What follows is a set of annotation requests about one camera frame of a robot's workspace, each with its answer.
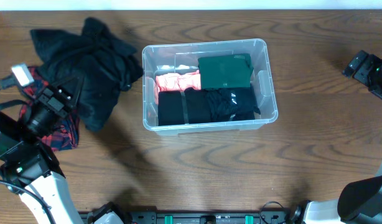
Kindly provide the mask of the black cloth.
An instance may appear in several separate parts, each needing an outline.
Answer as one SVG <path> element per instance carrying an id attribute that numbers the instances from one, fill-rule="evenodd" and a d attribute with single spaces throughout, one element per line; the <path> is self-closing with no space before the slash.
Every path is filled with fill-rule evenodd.
<path id="1" fill-rule="evenodd" d="M 212 122 L 206 91 L 162 91 L 158 100 L 159 126 Z"/>

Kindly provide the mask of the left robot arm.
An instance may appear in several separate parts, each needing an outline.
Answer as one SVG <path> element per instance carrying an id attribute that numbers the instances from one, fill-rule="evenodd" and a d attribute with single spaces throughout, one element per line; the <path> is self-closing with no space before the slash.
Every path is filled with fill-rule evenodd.
<path id="1" fill-rule="evenodd" d="M 42 142 L 76 108 L 84 77 L 57 80 L 26 103 L 17 121 L 2 111 L 23 100 L 0 104 L 0 184 L 33 213 L 38 223 L 82 223 L 52 148 Z"/>

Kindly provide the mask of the green cloth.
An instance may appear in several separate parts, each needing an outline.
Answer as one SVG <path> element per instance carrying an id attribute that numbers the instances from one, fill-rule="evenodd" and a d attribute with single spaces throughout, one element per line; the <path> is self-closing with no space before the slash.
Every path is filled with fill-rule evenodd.
<path id="1" fill-rule="evenodd" d="M 233 54 L 198 59 L 202 89 L 247 88 L 253 65 L 250 54 Z"/>

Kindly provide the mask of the red plaid shirt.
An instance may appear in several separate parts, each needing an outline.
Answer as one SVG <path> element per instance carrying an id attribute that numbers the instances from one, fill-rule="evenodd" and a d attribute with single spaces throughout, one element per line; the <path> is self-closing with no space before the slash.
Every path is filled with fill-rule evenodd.
<path id="1" fill-rule="evenodd" d="M 48 82 L 37 73 L 36 66 L 27 68 L 34 78 L 34 82 L 23 90 L 26 95 L 35 98 L 36 94 L 48 85 Z M 50 146 L 53 152 L 75 149 L 79 142 L 79 122 L 77 112 L 73 111 L 71 115 L 56 124 L 51 135 L 44 136 L 41 141 Z"/>

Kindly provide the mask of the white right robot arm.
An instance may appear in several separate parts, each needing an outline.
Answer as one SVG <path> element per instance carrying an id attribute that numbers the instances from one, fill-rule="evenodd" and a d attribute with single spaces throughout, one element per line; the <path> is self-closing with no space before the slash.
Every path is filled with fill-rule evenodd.
<path id="1" fill-rule="evenodd" d="M 382 58 L 359 51 L 342 72 L 382 100 Z M 306 200 L 287 215 L 286 223 L 382 223 L 382 162 L 376 175 L 349 183 L 338 199 Z"/>

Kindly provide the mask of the black garment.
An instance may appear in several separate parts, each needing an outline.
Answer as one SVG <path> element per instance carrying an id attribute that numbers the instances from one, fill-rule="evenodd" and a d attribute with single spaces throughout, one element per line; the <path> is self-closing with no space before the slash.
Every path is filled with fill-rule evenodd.
<path id="1" fill-rule="evenodd" d="M 90 131 L 103 128 L 122 91 L 142 77 L 136 48 L 117 38 L 106 24 L 85 19 L 81 34 L 32 29 L 30 36 L 43 64 L 39 75 L 49 83 L 83 76 L 77 113 Z"/>

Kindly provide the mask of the dark navy cloth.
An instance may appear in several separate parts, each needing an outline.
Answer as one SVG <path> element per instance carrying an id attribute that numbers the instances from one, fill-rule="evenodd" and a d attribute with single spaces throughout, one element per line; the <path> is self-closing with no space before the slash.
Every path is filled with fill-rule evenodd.
<path id="1" fill-rule="evenodd" d="M 206 98 L 213 122 L 254 120 L 261 114 L 252 85 L 208 90 Z"/>

